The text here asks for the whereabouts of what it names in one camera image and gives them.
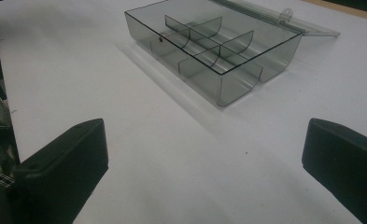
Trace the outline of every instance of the open transparent lid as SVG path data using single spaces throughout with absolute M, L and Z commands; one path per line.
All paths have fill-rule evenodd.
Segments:
M 233 10 L 247 14 L 248 16 L 258 18 L 263 21 L 287 26 L 290 29 L 295 29 L 303 32 L 303 35 L 318 35 L 318 36 L 338 36 L 340 33 L 315 25 L 308 21 L 301 21 L 292 18 L 293 10 L 285 8 L 281 13 L 260 7 L 244 0 L 212 0 L 215 3 L 229 7 Z

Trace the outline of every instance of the plastic organizer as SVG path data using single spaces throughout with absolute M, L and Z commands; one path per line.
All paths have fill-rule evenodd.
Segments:
M 220 106 L 281 73 L 309 34 L 288 24 L 289 9 L 270 19 L 230 1 L 169 0 L 125 16 L 143 49 Z

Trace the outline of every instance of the white table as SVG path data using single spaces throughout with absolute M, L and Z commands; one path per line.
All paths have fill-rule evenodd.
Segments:
M 0 55 L 21 160 L 103 118 L 109 170 L 75 223 L 359 223 L 302 166 L 311 118 L 367 135 L 367 20 L 252 0 L 342 34 L 304 37 L 289 67 L 215 108 L 131 39 L 157 0 L 5 0 Z

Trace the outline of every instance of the gray transparent plastic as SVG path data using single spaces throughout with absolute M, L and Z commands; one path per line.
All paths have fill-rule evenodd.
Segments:
M 303 36 L 207 0 L 169 0 L 125 12 L 132 38 L 215 105 L 282 72 Z

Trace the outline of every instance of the white tabletop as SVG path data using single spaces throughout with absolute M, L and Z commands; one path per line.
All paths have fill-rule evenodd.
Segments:
M 301 157 L 311 118 L 367 135 L 367 20 L 252 0 L 342 34 L 304 37 L 282 74 L 216 108 L 130 37 L 123 12 L 154 2 L 0 2 L 21 160 L 77 123 L 105 120 L 109 170 L 75 223 L 359 223 Z

